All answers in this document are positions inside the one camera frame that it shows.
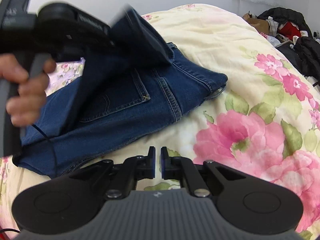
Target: jeans pocket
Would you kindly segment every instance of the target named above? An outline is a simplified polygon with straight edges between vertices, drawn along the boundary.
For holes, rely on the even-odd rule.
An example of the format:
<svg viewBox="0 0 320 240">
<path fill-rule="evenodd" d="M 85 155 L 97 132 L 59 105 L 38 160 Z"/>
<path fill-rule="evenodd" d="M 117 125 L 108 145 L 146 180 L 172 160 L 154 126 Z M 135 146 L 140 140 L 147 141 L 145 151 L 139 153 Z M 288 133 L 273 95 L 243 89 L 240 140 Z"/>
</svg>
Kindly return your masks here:
<svg viewBox="0 0 320 240">
<path fill-rule="evenodd" d="M 92 99 L 81 110 L 79 121 L 91 122 L 148 100 L 150 95 L 138 71 L 133 69 L 97 89 Z"/>
</svg>

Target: jeans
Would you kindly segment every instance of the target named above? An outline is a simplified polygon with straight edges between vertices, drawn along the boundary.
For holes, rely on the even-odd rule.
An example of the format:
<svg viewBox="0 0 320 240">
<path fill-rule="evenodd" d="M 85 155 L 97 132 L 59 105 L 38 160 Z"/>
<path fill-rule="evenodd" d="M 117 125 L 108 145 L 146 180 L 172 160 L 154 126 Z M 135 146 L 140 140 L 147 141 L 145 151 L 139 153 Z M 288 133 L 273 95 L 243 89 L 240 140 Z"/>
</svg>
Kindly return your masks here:
<svg viewBox="0 0 320 240">
<path fill-rule="evenodd" d="M 111 28 L 115 48 L 88 50 L 83 75 L 47 98 L 35 123 L 50 138 L 58 175 L 177 122 L 218 96 L 227 76 L 186 59 L 132 9 Z M 53 178 L 50 145 L 33 127 L 13 162 Z"/>
</svg>

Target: mattress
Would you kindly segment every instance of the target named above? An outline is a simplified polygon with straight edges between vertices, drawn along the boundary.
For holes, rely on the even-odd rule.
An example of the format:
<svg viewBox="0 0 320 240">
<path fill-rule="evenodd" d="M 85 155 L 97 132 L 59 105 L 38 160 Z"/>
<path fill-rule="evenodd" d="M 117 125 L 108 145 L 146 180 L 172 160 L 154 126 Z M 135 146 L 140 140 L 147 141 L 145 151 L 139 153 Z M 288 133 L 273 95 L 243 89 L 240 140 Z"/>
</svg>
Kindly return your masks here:
<svg viewBox="0 0 320 240">
<path fill-rule="evenodd" d="M 122 163 L 147 154 L 194 163 L 212 159 L 294 191 L 303 217 L 296 229 L 304 239 L 320 235 L 320 95 L 289 61 L 241 17 L 223 9 L 189 4 L 143 16 L 167 42 L 196 64 L 228 76 L 227 89 L 177 123 L 145 136 L 104 158 Z M 81 75 L 84 62 L 58 64 L 47 94 Z M 138 182 L 138 190 L 173 189 L 175 181 Z M 0 160 L 0 226 L 17 228 L 11 205 L 17 194 L 49 178 Z"/>
</svg>

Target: wire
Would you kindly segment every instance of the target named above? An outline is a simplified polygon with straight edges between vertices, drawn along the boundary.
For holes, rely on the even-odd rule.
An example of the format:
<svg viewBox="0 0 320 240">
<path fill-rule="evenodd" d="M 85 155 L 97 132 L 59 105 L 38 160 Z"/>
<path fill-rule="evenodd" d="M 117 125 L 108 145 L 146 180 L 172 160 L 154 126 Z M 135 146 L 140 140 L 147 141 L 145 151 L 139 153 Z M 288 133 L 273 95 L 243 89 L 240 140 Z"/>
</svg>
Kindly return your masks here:
<svg viewBox="0 0 320 240">
<path fill-rule="evenodd" d="M 47 140 L 47 142 L 49 143 L 50 147 L 51 147 L 51 151 L 53 154 L 53 158 L 54 158 L 54 177 L 56 178 L 58 176 L 58 171 L 57 171 L 57 166 L 58 166 L 58 161 L 57 161 L 57 155 L 56 152 L 54 150 L 54 146 L 52 141 L 50 141 L 49 137 L 35 124 L 32 124 L 32 127 L 35 128 L 39 133 L 42 134 L 42 136 Z"/>
<path fill-rule="evenodd" d="M 6 228 L 6 229 L 1 229 L 0 230 L 0 234 L 2 234 L 2 233 L 4 233 L 4 232 L 15 232 L 15 233 L 21 233 L 19 230 L 17 230 L 17 229 L 13 229 L 13 228 Z"/>
</svg>

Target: bedsheet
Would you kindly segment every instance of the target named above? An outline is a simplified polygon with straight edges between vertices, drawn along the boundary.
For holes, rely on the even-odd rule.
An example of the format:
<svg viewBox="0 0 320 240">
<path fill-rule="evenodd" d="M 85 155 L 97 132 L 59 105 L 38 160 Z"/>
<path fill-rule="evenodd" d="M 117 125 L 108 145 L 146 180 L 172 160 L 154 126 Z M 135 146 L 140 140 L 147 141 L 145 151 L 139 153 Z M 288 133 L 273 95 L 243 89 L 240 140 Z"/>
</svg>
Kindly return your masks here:
<svg viewBox="0 0 320 240">
<path fill-rule="evenodd" d="M 104 158 L 121 163 L 155 146 L 170 156 L 212 159 L 294 191 L 302 200 L 297 232 L 320 235 L 320 95 L 289 61 L 242 18 L 223 9 L 189 4 L 143 16 L 191 61 L 228 76 L 227 89 L 179 122 Z M 47 94 L 81 75 L 83 62 L 59 64 Z M 15 196 L 48 180 L 0 160 L 0 226 L 16 228 Z M 138 190 L 173 189 L 175 181 L 142 180 Z"/>
</svg>

